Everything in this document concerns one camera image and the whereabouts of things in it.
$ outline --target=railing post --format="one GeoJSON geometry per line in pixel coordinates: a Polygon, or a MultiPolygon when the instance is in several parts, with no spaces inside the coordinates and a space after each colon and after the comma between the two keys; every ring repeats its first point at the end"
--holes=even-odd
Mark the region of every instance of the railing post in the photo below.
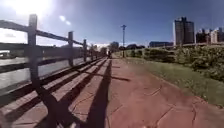
{"type": "Polygon", "coordinates": [[[68,46],[69,46],[69,51],[68,51],[68,63],[70,67],[73,67],[73,32],[68,32],[68,46]]]}
{"type": "Polygon", "coordinates": [[[29,47],[29,70],[32,85],[34,87],[40,86],[40,79],[38,76],[38,49],[36,47],[36,29],[37,29],[37,15],[30,15],[29,31],[28,31],[28,47],[29,47]]]}
{"type": "Polygon", "coordinates": [[[98,51],[96,51],[96,59],[98,59],[98,51]]]}
{"type": "Polygon", "coordinates": [[[83,41],[83,60],[86,62],[86,55],[87,55],[87,45],[86,45],[86,39],[83,41]]]}
{"type": "Polygon", "coordinates": [[[91,61],[93,61],[93,45],[90,48],[90,54],[91,54],[91,61]]]}

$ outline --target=sun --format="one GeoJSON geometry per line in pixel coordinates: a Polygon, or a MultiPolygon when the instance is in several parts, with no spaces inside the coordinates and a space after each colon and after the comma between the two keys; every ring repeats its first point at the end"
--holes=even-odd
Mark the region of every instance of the sun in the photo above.
{"type": "Polygon", "coordinates": [[[18,15],[37,14],[43,17],[50,7],[50,0],[7,0],[7,5],[18,15]]]}

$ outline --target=brick walkway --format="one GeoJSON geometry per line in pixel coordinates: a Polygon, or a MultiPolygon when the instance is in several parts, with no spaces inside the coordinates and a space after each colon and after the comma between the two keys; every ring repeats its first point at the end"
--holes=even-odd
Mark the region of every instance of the brick walkway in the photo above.
{"type": "Polygon", "coordinates": [[[64,121],[56,123],[32,92],[1,108],[13,128],[54,128],[69,120],[86,128],[224,128],[224,110],[120,59],[103,59],[44,88],[64,121]]]}

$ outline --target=blue sky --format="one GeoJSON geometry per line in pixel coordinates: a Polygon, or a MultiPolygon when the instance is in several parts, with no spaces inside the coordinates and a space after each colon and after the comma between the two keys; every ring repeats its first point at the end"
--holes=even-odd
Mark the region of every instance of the blue sky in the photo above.
{"type": "MultiPolygon", "coordinates": [[[[16,0],[0,0],[0,19],[27,25],[27,14],[29,12],[18,14],[18,9],[15,9],[15,6],[24,5],[17,4],[12,7],[2,4],[6,1],[14,2],[16,0]]],[[[111,41],[122,42],[120,26],[123,24],[127,25],[126,42],[143,45],[147,45],[149,41],[172,41],[173,21],[181,16],[186,16],[189,20],[195,22],[195,31],[202,27],[214,29],[224,25],[223,0],[30,1],[42,2],[37,2],[36,7],[46,7],[41,12],[39,29],[62,36],[67,36],[67,32],[72,30],[74,31],[74,39],[82,41],[86,38],[88,42],[97,44],[106,44],[111,41]],[[65,17],[71,25],[67,25],[66,21],[60,20],[59,16],[65,17]]],[[[7,33],[0,35],[0,38],[10,35],[10,32],[7,33]]],[[[39,39],[39,43],[41,45],[66,44],[66,42],[46,39],[39,39]]]]}

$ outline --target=hedge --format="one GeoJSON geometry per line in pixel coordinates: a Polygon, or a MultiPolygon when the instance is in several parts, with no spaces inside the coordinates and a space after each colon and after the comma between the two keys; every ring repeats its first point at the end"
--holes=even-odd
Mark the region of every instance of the hedge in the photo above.
{"type": "Polygon", "coordinates": [[[176,51],[175,62],[189,65],[203,75],[224,81],[224,47],[205,46],[176,51]]]}
{"type": "Polygon", "coordinates": [[[145,49],[143,58],[158,62],[174,62],[173,52],[164,49],[145,49]]]}

